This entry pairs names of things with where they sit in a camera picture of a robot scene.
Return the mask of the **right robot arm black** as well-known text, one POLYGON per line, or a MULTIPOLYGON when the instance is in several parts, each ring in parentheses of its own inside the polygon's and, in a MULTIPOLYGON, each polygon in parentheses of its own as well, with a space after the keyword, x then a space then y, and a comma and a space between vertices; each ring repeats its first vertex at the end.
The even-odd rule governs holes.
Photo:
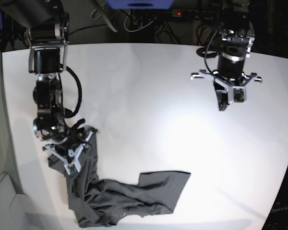
POLYGON ((28 71, 37 75, 33 131, 41 140, 59 143, 65 139, 66 130, 57 75, 66 69, 68 13, 60 0, 0 0, 0 9, 27 28, 28 71))

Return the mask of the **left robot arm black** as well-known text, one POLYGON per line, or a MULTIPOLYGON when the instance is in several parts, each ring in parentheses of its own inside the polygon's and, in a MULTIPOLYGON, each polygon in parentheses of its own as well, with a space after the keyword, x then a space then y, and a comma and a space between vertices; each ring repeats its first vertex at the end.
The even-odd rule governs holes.
POLYGON ((255 33, 248 17, 247 0, 222 0, 220 2, 219 35, 221 37, 217 75, 214 87, 219 111, 232 103, 246 101, 246 85, 256 74, 243 71, 245 59, 250 57, 255 33))

